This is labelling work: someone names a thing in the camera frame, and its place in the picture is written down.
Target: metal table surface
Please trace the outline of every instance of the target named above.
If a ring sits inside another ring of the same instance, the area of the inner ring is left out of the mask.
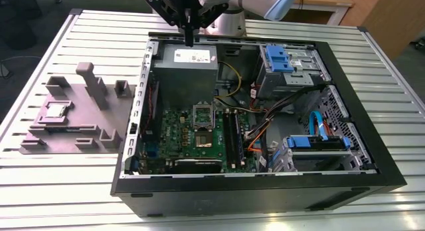
[[[0,126],[0,228],[142,230],[417,230],[425,228],[423,104],[367,33],[335,27],[246,21],[246,33],[325,41],[357,91],[407,185],[326,212],[139,219],[109,196],[115,154],[21,155],[18,144],[48,93],[49,76],[94,64],[105,84],[134,84],[149,31],[175,31],[154,14],[69,15]]]

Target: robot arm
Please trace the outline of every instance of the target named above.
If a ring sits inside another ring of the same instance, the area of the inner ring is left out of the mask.
[[[193,36],[229,8],[239,7],[270,20],[281,20],[294,0],[146,0],[170,26],[185,35],[185,45],[193,46]]]
[[[206,28],[227,8],[229,0],[146,0],[170,26],[185,35],[185,45],[193,46],[193,35]]]

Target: wire bundle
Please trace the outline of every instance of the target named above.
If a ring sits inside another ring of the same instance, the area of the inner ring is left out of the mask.
[[[259,123],[257,126],[250,130],[247,135],[254,134],[258,130],[261,130],[271,121],[275,113],[287,105],[290,105],[305,93],[314,91],[314,90],[321,90],[326,87],[325,84],[313,86],[313,87],[305,87],[301,88],[297,92],[290,94],[287,97],[282,98],[281,100],[274,103],[274,105],[269,108],[266,111]]]

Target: blue plastic latch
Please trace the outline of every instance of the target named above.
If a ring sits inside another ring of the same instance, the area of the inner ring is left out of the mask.
[[[291,73],[293,67],[289,63],[289,55],[282,46],[266,45],[266,56],[271,64],[271,72]]]
[[[295,147],[311,147],[310,141],[307,140],[306,136],[294,136],[291,137],[294,141],[294,146]]]
[[[351,141],[347,137],[343,137],[342,138],[342,142],[343,142],[343,145],[345,145],[345,149],[349,149],[351,147]]]
[[[131,168],[130,168],[130,170],[131,171],[137,171],[137,169],[138,169],[138,160],[133,159],[131,160]]]
[[[158,155],[158,146],[154,143],[147,142],[145,145],[146,155],[150,158],[157,157]]]
[[[286,142],[287,142],[287,147],[293,148],[294,147],[294,142],[293,142],[291,137],[286,138]]]

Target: green circuit board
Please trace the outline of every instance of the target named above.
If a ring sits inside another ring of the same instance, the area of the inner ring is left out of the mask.
[[[195,122],[207,122],[209,109],[197,109]],[[207,158],[222,161],[223,173],[250,172],[254,168],[253,157],[246,158],[243,168],[234,169],[226,165],[225,140],[222,130],[222,111],[213,112],[214,128],[211,131],[193,128],[193,110],[163,110],[161,140],[157,158]],[[249,128],[247,115],[238,114],[241,131]]]

